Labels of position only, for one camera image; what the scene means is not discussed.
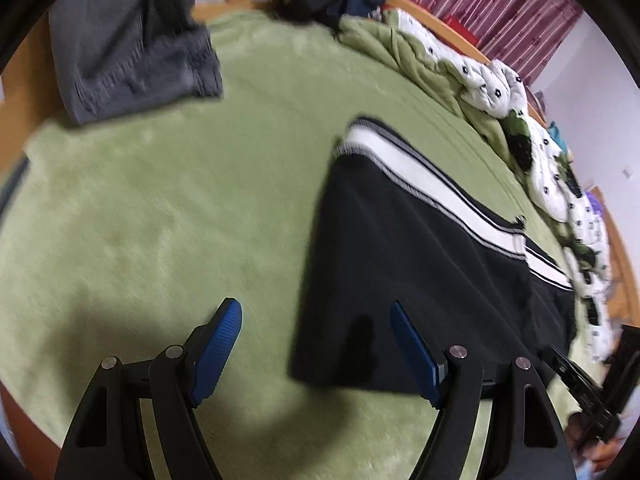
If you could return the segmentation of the person's right hand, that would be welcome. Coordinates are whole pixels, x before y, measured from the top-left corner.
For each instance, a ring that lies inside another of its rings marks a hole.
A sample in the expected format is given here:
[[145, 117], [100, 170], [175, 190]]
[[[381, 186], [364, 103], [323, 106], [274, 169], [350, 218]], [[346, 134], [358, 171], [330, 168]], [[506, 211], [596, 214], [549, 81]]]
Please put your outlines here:
[[608, 442], [594, 441], [578, 450], [578, 441], [582, 438], [584, 424], [582, 412], [574, 412], [567, 419], [564, 436], [570, 452], [577, 479], [599, 479], [612, 465], [622, 449], [625, 439], [612, 438]]

